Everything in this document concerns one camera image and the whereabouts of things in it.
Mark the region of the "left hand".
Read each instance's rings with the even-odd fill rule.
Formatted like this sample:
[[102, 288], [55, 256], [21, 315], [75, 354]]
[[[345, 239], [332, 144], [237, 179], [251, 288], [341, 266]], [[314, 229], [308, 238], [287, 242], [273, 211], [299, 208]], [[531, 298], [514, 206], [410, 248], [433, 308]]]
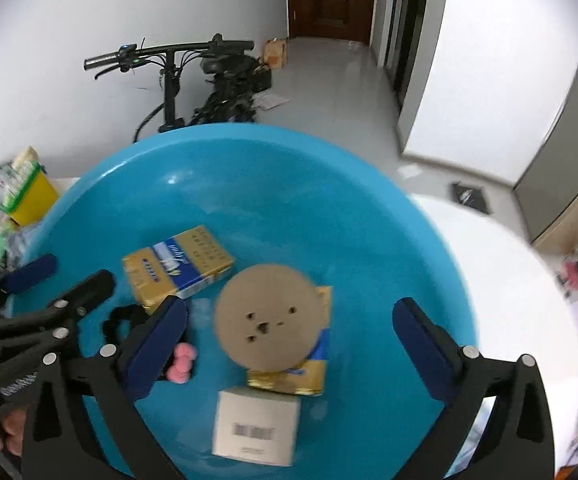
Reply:
[[16, 408], [0, 420], [0, 452], [22, 455], [26, 414], [27, 408]]

